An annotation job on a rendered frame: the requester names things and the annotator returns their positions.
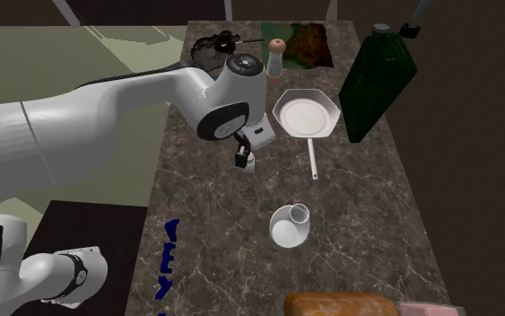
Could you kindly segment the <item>dark green flat bottle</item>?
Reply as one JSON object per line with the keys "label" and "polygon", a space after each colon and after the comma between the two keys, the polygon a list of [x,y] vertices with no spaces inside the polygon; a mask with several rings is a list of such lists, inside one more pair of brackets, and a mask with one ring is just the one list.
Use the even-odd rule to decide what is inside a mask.
{"label": "dark green flat bottle", "polygon": [[401,35],[375,23],[339,92],[350,142],[362,141],[416,73]]}

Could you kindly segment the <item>white hexagonal frying pan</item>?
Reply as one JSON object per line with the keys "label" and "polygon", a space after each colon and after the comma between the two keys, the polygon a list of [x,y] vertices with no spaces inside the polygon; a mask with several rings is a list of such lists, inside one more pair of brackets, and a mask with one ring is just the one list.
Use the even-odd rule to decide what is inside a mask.
{"label": "white hexagonal frying pan", "polygon": [[332,134],[341,111],[319,89],[288,89],[274,105],[272,113],[289,136],[307,140],[311,176],[317,180],[318,166],[313,140]]}

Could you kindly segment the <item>blue wavy strip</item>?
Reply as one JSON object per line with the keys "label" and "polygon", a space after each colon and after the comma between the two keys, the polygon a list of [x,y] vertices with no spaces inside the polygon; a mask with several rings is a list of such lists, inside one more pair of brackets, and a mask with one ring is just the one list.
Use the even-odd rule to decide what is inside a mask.
{"label": "blue wavy strip", "polygon": [[176,249],[177,227],[179,219],[172,219],[164,225],[165,232],[169,240],[163,243],[163,250],[161,253],[160,275],[158,277],[158,284],[160,289],[154,296],[155,300],[162,300],[173,285],[173,281],[168,278],[168,275],[173,272],[170,263],[175,260],[172,251]]}

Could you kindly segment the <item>pink box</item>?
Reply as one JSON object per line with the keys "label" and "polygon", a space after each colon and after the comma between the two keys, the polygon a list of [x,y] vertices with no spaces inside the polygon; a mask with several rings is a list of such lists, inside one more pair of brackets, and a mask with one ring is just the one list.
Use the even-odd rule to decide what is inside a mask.
{"label": "pink box", "polygon": [[396,306],[401,316],[467,316],[464,307],[443,303],[401,302]]}

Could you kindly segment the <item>dark robot stand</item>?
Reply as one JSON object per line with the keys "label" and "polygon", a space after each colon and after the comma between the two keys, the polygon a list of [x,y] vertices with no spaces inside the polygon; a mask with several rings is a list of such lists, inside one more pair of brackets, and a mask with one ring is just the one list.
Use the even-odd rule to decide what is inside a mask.
{"label": "dark robot stand", "polygon": [[25,255],[97,246],[108,263],[103,287],[76,309],[40,301],[12,316],[125,316],[147,208],[53,200]]}

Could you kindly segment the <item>brown bread loaf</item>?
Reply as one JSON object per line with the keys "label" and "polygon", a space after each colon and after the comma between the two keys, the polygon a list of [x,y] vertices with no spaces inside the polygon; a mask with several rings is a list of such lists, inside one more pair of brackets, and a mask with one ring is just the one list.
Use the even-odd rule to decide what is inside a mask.
{"label": "brown bread loaf", "polygon": [[288,294],[283,311],[284,316],[400,316],[395,303],[368,293]]}

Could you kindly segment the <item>green and red mat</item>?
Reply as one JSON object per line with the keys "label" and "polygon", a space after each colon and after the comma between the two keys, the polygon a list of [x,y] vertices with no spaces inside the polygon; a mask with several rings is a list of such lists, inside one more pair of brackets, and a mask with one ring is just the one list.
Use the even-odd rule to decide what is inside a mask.
{"label": "green and red mat", "polygon": [[283,40],[283,67],[286,69],[312,69],[319,66],[333,67],[332,55],[327,44],[327,30],[322,23],[261,23],[262,58],[266,65],[269,58],[268,44],[273,39]]}

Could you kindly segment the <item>grey pole with black foot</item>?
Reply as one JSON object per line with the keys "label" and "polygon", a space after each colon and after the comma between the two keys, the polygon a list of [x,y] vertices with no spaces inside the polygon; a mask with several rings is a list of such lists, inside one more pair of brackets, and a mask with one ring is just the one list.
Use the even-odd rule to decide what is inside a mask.
{"label": "grey pole with black foot", "polygon": [[411,18],[402,25],[399,34],[406,39],[415,39],[421,31],[420,22],[432,0],[421,0]]}

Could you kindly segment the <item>grey shaker with brown cap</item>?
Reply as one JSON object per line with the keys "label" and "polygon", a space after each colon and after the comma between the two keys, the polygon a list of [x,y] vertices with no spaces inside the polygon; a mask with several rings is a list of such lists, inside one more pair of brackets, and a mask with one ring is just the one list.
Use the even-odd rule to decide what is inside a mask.
{"label": "grey shaker with brown cap", "polygon": [[268,44],[269,58],[266,76],[269,83],[280,83],[283,75],[283,52],[286,44],[282,39],[272,39]]}

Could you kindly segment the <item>white pouring cup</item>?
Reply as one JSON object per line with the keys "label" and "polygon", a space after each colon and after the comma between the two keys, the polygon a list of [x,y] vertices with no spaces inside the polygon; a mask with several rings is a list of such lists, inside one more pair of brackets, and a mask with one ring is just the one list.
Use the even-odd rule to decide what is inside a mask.
{"label": "white pouring cup", "polygon": [[310,212],[303,204],[281,206],[271,219],[269,232],[280,247],[290,249],[305,242],[310,232]]}

